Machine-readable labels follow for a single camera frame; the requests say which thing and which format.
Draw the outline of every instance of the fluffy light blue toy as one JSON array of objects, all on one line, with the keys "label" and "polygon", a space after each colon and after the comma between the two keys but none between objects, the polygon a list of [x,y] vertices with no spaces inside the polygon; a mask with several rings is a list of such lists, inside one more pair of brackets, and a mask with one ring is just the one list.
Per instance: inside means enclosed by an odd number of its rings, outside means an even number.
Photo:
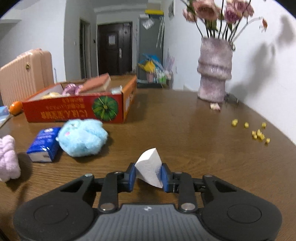
[{"label": "fluffy light blue toy", "polygon": [[59,131],[57,141],[72,157],[96,155],[108,138],[102,126],[99,120],[69,120]]}]

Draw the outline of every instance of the yellow plastic bag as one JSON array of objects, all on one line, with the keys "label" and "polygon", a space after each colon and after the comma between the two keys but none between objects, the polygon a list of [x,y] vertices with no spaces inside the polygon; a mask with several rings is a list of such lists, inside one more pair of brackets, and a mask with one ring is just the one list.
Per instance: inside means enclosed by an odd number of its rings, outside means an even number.
[{"label": "yellow plastic bag", "polygon": [[147,61],[145,64],[138,64],[139,67],[146,72],[153,73],[155,69],[155,65],[152,61]]}]

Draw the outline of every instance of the pink marbled vase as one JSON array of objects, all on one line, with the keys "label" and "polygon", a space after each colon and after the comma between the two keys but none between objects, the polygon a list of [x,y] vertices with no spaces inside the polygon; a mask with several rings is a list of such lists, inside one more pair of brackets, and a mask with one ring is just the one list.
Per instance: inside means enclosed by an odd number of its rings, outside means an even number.
[{"label": "pink marbled vase", "polygon": [[201,74],[198,97],[223,102],[225,82],[231,79],[232,47],[223,39],[203,38],[197,71]]}]

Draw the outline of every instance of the refrigerator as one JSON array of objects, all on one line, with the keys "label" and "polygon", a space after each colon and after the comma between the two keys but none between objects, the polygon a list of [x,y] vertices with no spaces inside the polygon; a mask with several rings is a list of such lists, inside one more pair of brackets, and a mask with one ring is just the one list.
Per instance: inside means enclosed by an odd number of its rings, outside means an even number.
[{"label": "refrigerator", "polygon": [[[142,60],[145,60],[146,57],[143,56],[143,54],[147,54],[147,55],[156,55],[159,58],[160,63],[163,64],[163,41],[161,41],[161,38],[163,38],[163,36],[161,35],[161,28],[160,28],[161,19],[163,18],[163,16],[150,15],[149,17],[152,18],[155,22],[154,25],[149,29],[145,29],[143,26],[143,23],[147,21],[149,18],[148,17],[139,18],[137,62],[139,63]],[[160,36],[158,41],[158,48],[156,48],[158,34],[160,34]],[[139,67],[137,67],[137,77],[139,80],[147,80],[146,72]]]}]

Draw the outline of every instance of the doorway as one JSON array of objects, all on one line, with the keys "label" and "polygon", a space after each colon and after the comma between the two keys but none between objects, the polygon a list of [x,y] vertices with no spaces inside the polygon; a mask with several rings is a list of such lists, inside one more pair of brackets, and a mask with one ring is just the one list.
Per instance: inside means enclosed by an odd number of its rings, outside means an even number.
[{"label": "doorway", "polygon": [[80,20],[79,54],[81,79],[91,77],[90,38],[90,24],[88,22]]},{"label": "doorway", "polygon": [[99,74],[132,71],[132,22],[98,25]]}]

